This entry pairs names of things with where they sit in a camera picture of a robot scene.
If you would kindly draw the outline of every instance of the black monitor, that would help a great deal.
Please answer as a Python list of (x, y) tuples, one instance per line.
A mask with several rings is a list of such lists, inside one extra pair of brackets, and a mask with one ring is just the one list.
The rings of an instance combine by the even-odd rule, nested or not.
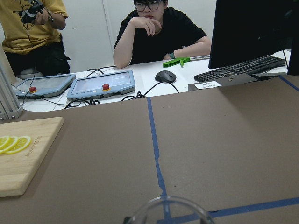
[(288, 74), (299, 75), (298, 23), (298, 0), (217, 0), (209, 68), (292, 48)]

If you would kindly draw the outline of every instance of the black t-shirt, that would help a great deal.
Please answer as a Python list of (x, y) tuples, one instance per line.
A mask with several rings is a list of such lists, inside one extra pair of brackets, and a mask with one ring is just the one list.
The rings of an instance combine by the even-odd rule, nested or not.
[[(115, 46), (130, 19), (137, 16), (138, 13), (135, 10), (122, 21)], [(183, 46), (192, 45), (204, 36), (206, 36), (205, 32), (197, 27), (184, 13), (168, 7), (164, 11), (163, 26), (159, 34), (148, 36), (145, 29), (135, 29), (133, 56), (130, 64), (161, 61), (166, 54), (181, 49)]]

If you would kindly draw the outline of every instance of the yellow lemon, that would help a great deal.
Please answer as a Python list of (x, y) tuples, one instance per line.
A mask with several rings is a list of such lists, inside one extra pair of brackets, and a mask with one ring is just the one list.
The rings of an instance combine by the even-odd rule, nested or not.
[(9, 136), (0, 137), (0, 149), (4, 148), (4, 146), (8, 143)]
[(31, 143), (31, 137), (30, 136), (22, 136), (19, 137), (18, 142), (14, 147), (12, 147), (10, 150), (6, 151), (6, 154), (14, 154), (18, 153), (24, 149), (26, 149), (29, 144)]
[(7, 143), (0, 148), (0, 154), (13, 148), (18, 143), (18, 137), (10, 136)]

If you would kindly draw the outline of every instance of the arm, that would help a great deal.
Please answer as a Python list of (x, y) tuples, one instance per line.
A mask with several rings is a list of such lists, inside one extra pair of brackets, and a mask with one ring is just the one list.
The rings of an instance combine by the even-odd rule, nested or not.
[[(194, 44), (174, 51), (174, 56), (177, 57), (195, 57), (201, 55), (209, 55), (211, 51), (211, 40), (204, 36), (197, 40)], [(165, 55), (163, 60), (170, 59), (169, 55)]]
[(150, 18), (133, 17), (114, 49), (113, 60), (117, 68), (126, 67), (132, 59), (136, 28), (145, 29), (149, 36), (154, 35), (156, 30), (161, 28), (161, 24), (159, 21)]
[(36, 14), (36, 19), (32, 21), (34, 25), (44, 25), (48, 22), (54, 29), (64, 29), (65, 28), (65, 18), (60, 13), (52, 13), (50, 11), (52, 18), (54, 19), (53, 22), (48, 21), (49, 14), (46, 9), (43, 9), (43, 13), (38, 12)]

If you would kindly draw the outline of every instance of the black keyboard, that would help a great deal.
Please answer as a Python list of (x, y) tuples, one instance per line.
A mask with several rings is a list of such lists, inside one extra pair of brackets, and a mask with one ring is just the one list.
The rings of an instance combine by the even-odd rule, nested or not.
[(246, 73), (251, 75), (255, 73), (262, 73), (281, 66), (285, 66), (284, 59), (273, 56), (263, 56), (239, 64), (208, 71), (194, 76), (194, 79), (198, 82), (205, 82), (225, 77), (225, 75), (228, 74)]

